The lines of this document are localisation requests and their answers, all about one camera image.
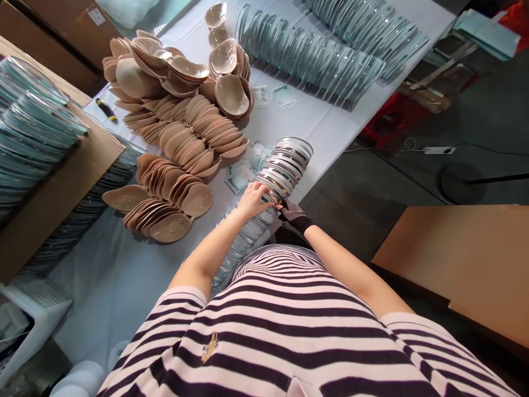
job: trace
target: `plastic crate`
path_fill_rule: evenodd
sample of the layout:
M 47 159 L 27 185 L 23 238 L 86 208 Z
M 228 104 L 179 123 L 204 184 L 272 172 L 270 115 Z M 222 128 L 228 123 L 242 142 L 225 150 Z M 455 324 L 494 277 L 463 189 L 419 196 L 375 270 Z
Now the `plastic crate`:
M 72 300 L 45 278 L 30 275 L 17 276 L 0 292 L 13 304 L 25 311 L 35 322 L 17 351 L 0 368 L 0 389 L 24 363 L 44 345 L 53 330 L 68 311 Z

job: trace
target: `metal rod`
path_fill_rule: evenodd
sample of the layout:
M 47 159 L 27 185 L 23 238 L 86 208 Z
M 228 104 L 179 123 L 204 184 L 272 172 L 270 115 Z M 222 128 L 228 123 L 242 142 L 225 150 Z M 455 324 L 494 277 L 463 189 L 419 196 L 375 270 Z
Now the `metal rod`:
M 480 184 L 486 184 L 486 183 L 505 182 L 505 181 L 518 180 L 518 179 L 529 179 L 529 173 L 518 174 L 518 175 L 498 176 L 496 178 L 477 179 L 477 180 L 472 180 L 472 181 L 466 181 L 465 183 L 467 185 L 480 185 Z

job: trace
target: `brown cardboard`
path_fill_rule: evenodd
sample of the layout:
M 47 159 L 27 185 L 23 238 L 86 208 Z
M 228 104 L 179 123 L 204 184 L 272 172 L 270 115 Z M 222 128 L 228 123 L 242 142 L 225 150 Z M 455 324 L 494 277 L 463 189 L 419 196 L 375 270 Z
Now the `brown cardboard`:
M 0 36 L 84 92 L 98 76 L 6 1 L 0 3 Z
M 114 37 L 121 37 L 121 34 L 95 1 L 23 0 L 23 3 L 103 71 L 101 60 L 112 55 L 109 42 Z M 95 22 L 90 16 L 90 13 L 97 12 L 103 17 L 103 23 Z
M 529 206 L 408 207 L 372 262 L 529 347 Z
M 19 49 L 3 37 L 0 37 L 0 54 L 24 57 Z M 83 105 L 88 103 L 90 98 L 78 89 L 56 74 L 49 73 L 30 57 L 24 58 L 47 74 L 64 93 Z M 4 284 L 12 280 L 125 150 L 116 138 L 76 106 L 68 104 L 68 108 L 89 125 L 90 130 L 61 168 L 39 187 L 8 225 L 0 230 L 0 282 Z

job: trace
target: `black cable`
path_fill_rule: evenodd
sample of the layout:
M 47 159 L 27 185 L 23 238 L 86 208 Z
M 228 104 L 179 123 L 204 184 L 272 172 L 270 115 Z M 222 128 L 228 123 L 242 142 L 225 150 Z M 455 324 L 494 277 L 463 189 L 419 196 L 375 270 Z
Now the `black cable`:
M 452 149 L 454 149 L 454 148 L 456 148 L 458 146 L 474 146 L 474 147 L 477 147 L 477 148 L 480 148 L 480 149 L 483 149 L 483 150 L 487 150 L 487 151 L 490 151 L 490 152 L 494 152 L 494 153 L 497 153 L 497 154 L 519 155 L 519 156 L 522 156 L 522 157 L 529 157 L 529 153 L 502 152 L 502 151 L 499 151 L 499 150 L 496 150 L 496 149 L 492 149 L 492 148 L 489 148 L 489 147 L 486 147 L 486 146 L 478 145 L 476 143 L 458 143 L 457 145 L 452 146 L 450 149 L 445 150 L 445 153 L 450 153 L 450 150 L 452 150 Z
M 522 157 L 529 157 L 529 153 L 502 152 L 502 151 L 499 151 L 499 150 L 496 150 L 496 149 L 489 148 L 487 146 L 482 146 L 480 144 L 467 143 L 467 142 L 462 142 L 462 143 L 458 143 L 456 145 L 453 145 L 450 148 L 446 149 L 444 151 L 444 153 L 449 154 L 452 151 L 452 149 L 455 149 L 456 147 L 459 147 L 459 146 L 474 146 L 474 147 L 477 147 L 479 149 L 483 149 L 483 150 L 486 150 L 486 151 L 494 152 L 494 153 L 497 153 L 497 154 L 507 154 L 507 155 L 517 155 L 517 156 L 522 156 Z M 362 150 L 371 150 L 371 151 L 374 151 L 374 152 L 389 152 L 389 153 L 397 153 L 397 152 L 416 152 L 416 153 L 420 152 L 420 153 L 424 153 L 424 148 L 423 149 L 416 149 L 417 144 L 416 144 L 416 142 L 415 142 L 415 140 L 413 138 L 406 138 L 406 140 L 404 141 L 404 147 L 406 148 L 406 150 L 386 150 L 386 149 L 377 149 L 377 148 L 357 148 L 357 149 L 351 149 L 351 150 L 345 151 L 345 152 L 343 152 L 343 154 L 356 152 L 356 151 L 362 151 Z

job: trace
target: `black and white striped shirt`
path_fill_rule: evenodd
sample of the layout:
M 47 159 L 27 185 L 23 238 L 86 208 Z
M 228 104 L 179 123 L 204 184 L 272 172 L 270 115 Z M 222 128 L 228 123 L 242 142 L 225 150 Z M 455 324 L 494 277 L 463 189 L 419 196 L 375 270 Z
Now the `black and white striped shirt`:
M 443 327 L 380 320 L 312 251 L 272 245 L 207 303 L 166 291 L 98 396 L 512 396 Z

